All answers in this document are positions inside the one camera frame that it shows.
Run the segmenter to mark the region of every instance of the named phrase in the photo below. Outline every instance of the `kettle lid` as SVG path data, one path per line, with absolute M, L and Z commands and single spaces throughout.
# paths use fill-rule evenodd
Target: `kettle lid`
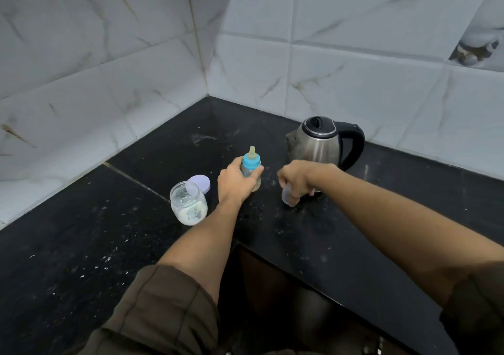
M 325 116 L 312 116 L 301 124 L 303 132 L 316 139 L 329 139 L 335 137 L 338 132 L 334 121 Z

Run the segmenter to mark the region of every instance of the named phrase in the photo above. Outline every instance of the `kettle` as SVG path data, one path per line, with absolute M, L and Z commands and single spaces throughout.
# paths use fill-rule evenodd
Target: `kettle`
M 324 116 L 306 119 L 286 136 L 289 159 L 336 164 L 346 171 L 355 164 L 364 149 L 365 136 L 356 124 L 335 122 Z M 342 139 L 352 139 L 352 150 L 341 161 Z

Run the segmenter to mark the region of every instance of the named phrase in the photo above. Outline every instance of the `black granite countertop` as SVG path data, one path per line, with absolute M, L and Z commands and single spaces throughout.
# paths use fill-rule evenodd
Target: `black granite countertop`
M 280 269 L 421 354 L 454 354 L 440 308 L 324 195 L 295 208 L 276 171 L 298 122 L 205 98 L 0 231 L 2 353 L 59 353 L 112 312 L 135 273 L 187 229 L 166 199 L 194 174 L 211 180 L 255 145 L 262 185 L 234 237 Z M 349 172 L 504 244 L 504 183 L 367 144 Z

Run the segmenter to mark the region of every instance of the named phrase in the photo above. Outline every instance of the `purple lid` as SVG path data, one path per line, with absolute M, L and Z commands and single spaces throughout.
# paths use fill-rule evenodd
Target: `purple lid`
M 210 179 L 206 177 L 204 174 L 197 174 L 192 176 L 189 180 L 195 183 L 199 190 L 203 192 L 203 194 L 207 193 L 210 190 Z

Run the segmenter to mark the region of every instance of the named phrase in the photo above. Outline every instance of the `brown sleeve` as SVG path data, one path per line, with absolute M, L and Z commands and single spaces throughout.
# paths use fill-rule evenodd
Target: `brown sleeve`
M 458 283 L 440 320 L 461 355 L 504 354 L 504 263 Z
M 218 319 L 194 279 L 171 266 L 147 266 L 80 353 L 208 354 L 217 346 Z

